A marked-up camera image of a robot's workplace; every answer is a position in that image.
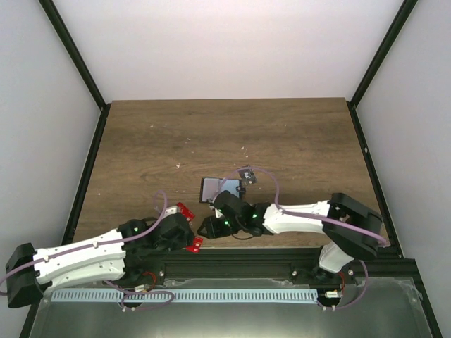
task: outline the metal plate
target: metal plate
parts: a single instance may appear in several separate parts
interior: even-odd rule
[[[349,296],[355,291],[346,289]],[[123,313],[116,303],[51,301],[40,306],[31,337],[427,338],[431,334],[411,283],[372,278],[359,303],[336,312],[292,303],[174,303],[155,311]]]

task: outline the black metal frame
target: black metal frame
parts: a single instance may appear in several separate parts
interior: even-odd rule
[[[61,38],[65,48],[72,58],[75,66],[80,72],[92,97],[101,110],[99,122],[97,124],[92,145],[88,153],[87,161],[80,185],[75,196],[72,211],[62,244],[71,243],[75,228],[77,227],[83,201],[85,199],[89,179],[92,173],[97,150],[105,128],[111,104],[107,105],[103,100],[92,76],[90,75],[85,62],[80,55],[69,31],[64,24],[52,0],[39,0],[55,31]],[[385,228],[387,230],[391,247],[381,249],[375,261],[367,263],[369,274],[374,277],[411,277],[415,287],[422,294],[422,306],[427,316],[429,327],[434,337],[442,337],[437,321],[435,319],[431,304],[429,303],[426,290],[424,289],[421,276],[416,266],[415,260],[406,259],[402,256],[400,242],[397,238],[393,222],[390,217],[387,203],[385,201],[381,184],[378,180],[376,169],[374,168],[364,133],[360,126],[356,107],[362,100],[363,95],[371,84],[377,70],[380,68],[384,58],[399,35],[402,26],[405,24],[409,14],[412,12],[417,0],[404,0],[395,19],[385,35],[381,45],[376,52],[368,70],[358,86],[351,102],[347,102],[349,112],[354,124],[354,128],[359,140],[360,147],[365,159],[366,167],[376,193],[376,198],[383,215]],[[168,278],[184,277],[261,277],[261,278],[291,278],[293,269],[299,265],[315,260],[319,253],[319,248],[303,249],[215,249],[203,250],[199,254],[193,255],[185,251],[174,251],[167,256],[156,257],[156,263],[164,269]],[[356,277],[363,276],[362,267],[358,262],[352,262],[351,267]],[[20,338],[30,336],[33,322],[39,304],[31,306],[27,319],[24,323]]]

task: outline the white wall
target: white wall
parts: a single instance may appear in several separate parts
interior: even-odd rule
[[[38,1],[0,0],[0,27],[3,274],[17,245],[61,243],[99,110]],[[0,299],[2,338],[19,337],[26,313]]]
[[[419,1],[358,107],[390,212],[451,337],[451,3]]]
[[[105,96],[351,98],[401,0],[55,0]]]

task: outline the cable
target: cable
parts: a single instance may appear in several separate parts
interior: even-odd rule
[[[238,239],[238,240],[240,240],[240,241],[247,241],[248,239],[252,239],[252,238],[254,238],[255,236],[246,237],[246,238],[239,238],[239,237],[236,237],[234,234],[232,234],[232,237],[235,238],[235,239]]]
[[[156,197],[159,194],[163,195],[163,210],[166,210],[168,208],[168,196],[166,195],[166,193],[163,190],[159,190],[154,195],[154,201],[155,202],[156,202]],[[123,239],[114,239],[114,240],[111,240],[111,241],[104,241],[104,242],[98,242],[98,243],[92,243],[92,244],[85,244],[85,245],[78,246],[76,248],[72,248],[72,249],[69,249],[69,250],[66,250],[66,251],[61,251],[61,252],[58,252],[58,253],[54,253],[52,255],[48,255],[48,257],[46,257],[46,259],[40,258],[40,259],[37,259],[36,261],[31,261],[31,262],[28,262],[28,263],[23,264],[21,266],[18,266],[17,268],[12,269],[9,273],[7,273],[2,278],[0,278],[0,286],[10,276],[12,276],[12,275],[14,275],[14,274],[26,269],[26,268],[34,266],[36,264],[49,261],[50,259],[57,258],[57,257],[60,257],[60,256],[64,256],[64,255],[67,255],[67,254],[71,254],[73,252],[77,252],[77,251],[80,251],[80,250],[92,248],[93,245],[97,247],[97,246],[116,244],[116,243],[127,243],[127,242],[130,242],[130,241],[135,241],[136,239],[139,239],[141,237],[147,236],[150,232],[154,231],[154,229],[158,226],[158,224],[161,222],[163,217],[164,217],[164,213],[161,213],[160,216],[158,217],[158,219],[155,221],[155,223],[149,229],[147,229],[146,231],[144,231],[144,232],[142,232],[140,234],[137,234],[135,236],[131,236],[131,237],[128,237],[128,238],[123,238]],[[8,292],[0,291],[0,296],[8,296]]]
[[[154,273],[151,273],[150,271],[146,271],[146,272],[144,272],[143,274],[142,274],[143,276],[148,276],[148,275],[150,275],[151,277],[152,277],[152,286],[150,287],[150,289],[148,289],[147,291],[149,292],[149,291],[151,291],[151,290],[153,290],[154,288],[155,288],[155,285],[156,285],[156,275],[154,274]]]
[[[128,309],[127,306],[125,306],[124,301],[129,296],[134,296],[134,295],[145,296],[147,294],[168,294],[169,296],[171,296],[171,298],[169,300],[165,301],[164,303],[160,303],[158,305],[149,306],[149,307],[145,307],[145,308],[131,308],[130,311],[148,311],[148,310],[155,310],[157,308],[163,308],[164,306],[167,306],[170,303],[172,303],[172,301],[175,299],[175,294],[173,292],[166,291],[166,290],[159,290],[159,291],[152,291],[152,292],[136,292],[136,291],[128,291],[128,290],[123,289],[122,287],[118,287],[117,285],[113,284],[109,280],[105,280],[105,283],[107,283],[107,285],[109,285],[110,287],[113,287],[114,289],[116,289],[124,294],[124,296],[121,299],[122,311],[124,311],[124,312],[126,312]]]
[[[294,211],[285,210],[279,204],[280,185],[277,182],[276,177],[272,173],[270,173],[269,171],[267,171],[265,169],[262,169],[262,168],[247,166],[247,167],[238,168],[237,170],[234,170],[231,174],[229,174],[229,176],[227,176],[226,178],[224,178],[222,180],[222,182],[220,183],[220,185],[218,187],[218,191],[213,196],[213,200],[219,195],[219,192],[220,192],[221,188],[227,182],[227,180],[232,178],[232,176],[234,174],[239,173],[240,171],[243,171],[243,170],[247,170],[247,169],[259,171],[261,173],[265,173],[270,178],[273,179],[274,184],[276,185],[276,195],[274,197],[274,204],[276,205],[276,208],[280,210],[281,213],[284,213],[286,215],[296,216],[296,217],[311,218],[311,219],[314,219],[314,220],[320,220],[321,222],[327,222],[327,223],[330,223],[330,224],[338,225],[340,227],[345,227],[345,228],[347,228],[349,230],[353,230],[355,232],[359,232],[361,234],[365,234],[366,236],[370,236],[370,237],[373,237],[374,239],[377,239],[379,245],[382,246],[382,247],[390,246],[390,244],[387,242],[387,240],[385,238],[383,238],[382,236],[380,236],[378,234],[375,234],[374,232],[362,229],[360,227],[356,227],[354,225],[347,224],[347,223],[342,222],[340,220],[335,220],[333,218],[329,218],[329,217],[326,217],[326,216],[317,215],[315,213],[300,213],[300,212],[294,212]]]
[[[364,272],[365,272],[365,284],[364,284],[364,288],[362,290],[362,292],[360,292],[360,295],[353,300],[352,302],[343,305],[343,306],[338,306],[336,308],[334,307],[327,307],[324,306],[323,304],[321,304],[319,301],[317,301],[317,304],[323,308],[323,310],[332,310],[332,311],[337,311],[337,310],[345,310],[346,308],[350,308],[351,306],[355,305],[358,301],[360,301],[360,299],[362,299],[362,297],[365,295],[366,289],[368,288],[368,284],[369,284],[369,276],[368,276],[368,269],[366,268],[365,262],[363,261],[359,261],[360,264],[362,265]]]
[[[240,226],[241,230],[246,232],[246,227],[240,222],[240,219],[238,218],[238,215],[235,215],[235,220],[237,221],[238,225]]]
[[[154,205],[155,211],[160,215],[161,213],[163,213],[163,211],[160,210],[160,208],[158,207],[158,204],[156,203],[157,196],[158,196],[158,192],[154,195],[154,197],[152,199],[152,204]]]

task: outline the wooden table surface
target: wooden table surface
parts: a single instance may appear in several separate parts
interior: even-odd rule
[[[170,206],[181,201],[196,215],[196,231],[211,215],[199,203],[201,178],[225,177],[247,164],[276,175],[282,204],[309,204],[344,192],[378,210],[344,99],[114,101],[75,241],[156,215],[152,197],[159,189]],[[272,201],[272,181],[264,174],[257,178],[245,200]],[[249,241],[205,239],[203,247],[327,243],[320,234],[293,232]]]

